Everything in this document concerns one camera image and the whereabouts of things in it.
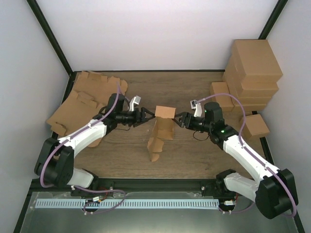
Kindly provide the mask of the cardboard box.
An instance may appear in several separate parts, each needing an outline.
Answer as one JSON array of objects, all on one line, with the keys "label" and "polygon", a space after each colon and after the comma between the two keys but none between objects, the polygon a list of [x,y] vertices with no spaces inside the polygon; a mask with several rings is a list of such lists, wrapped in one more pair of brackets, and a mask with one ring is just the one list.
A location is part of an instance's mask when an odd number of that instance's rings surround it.
[{"label": "cardboard box", "polygon": [[164,145],[163,139],[173,140],[174,138],[175,111],[174,107],[156,106],[155,108],[155,124],[147,144],[151,162],[159,159]]}]

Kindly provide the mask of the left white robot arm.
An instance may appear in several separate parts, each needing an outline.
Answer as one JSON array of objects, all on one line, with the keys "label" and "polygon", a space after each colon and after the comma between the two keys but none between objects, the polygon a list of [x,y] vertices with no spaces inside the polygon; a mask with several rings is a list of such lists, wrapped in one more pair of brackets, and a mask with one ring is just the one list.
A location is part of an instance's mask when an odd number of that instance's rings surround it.
[{"label": "left white robot arm", "polygon": [[138,108],[140,97],[135,96],[127,102],[122,94],[110,96],[107,106],[102,107],[85,126],[59,139],[48,138],[43,143],[35,165],[35,174],[44,188],[73,186],[81,187],[88,196],[99,192],[95,175],[74,167],[75,157],[90,144],[107,136],[119,124],[136,127],[155,118],[146,108]]}]

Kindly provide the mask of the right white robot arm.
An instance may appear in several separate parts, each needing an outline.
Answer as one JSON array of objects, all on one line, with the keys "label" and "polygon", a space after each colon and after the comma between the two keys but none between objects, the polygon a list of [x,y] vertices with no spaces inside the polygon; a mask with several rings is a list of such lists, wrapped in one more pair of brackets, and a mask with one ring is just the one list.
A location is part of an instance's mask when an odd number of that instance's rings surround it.
[{"label": "right white robot arm", "polygon": [[173,118],[175,123],[192,131],[207,133],[211,142],[232,156],[251,175],[251,179],[229,169],[217,176],[216,191],[223,196],[230,192],[251,200],[268,219],[291,210],[297,213],[298,196],[294,175],[281,170],[255,152],[231,126],[225,123],[220,105],[208,102],[203,107],[193,101],[195,112],[182,112]]}]

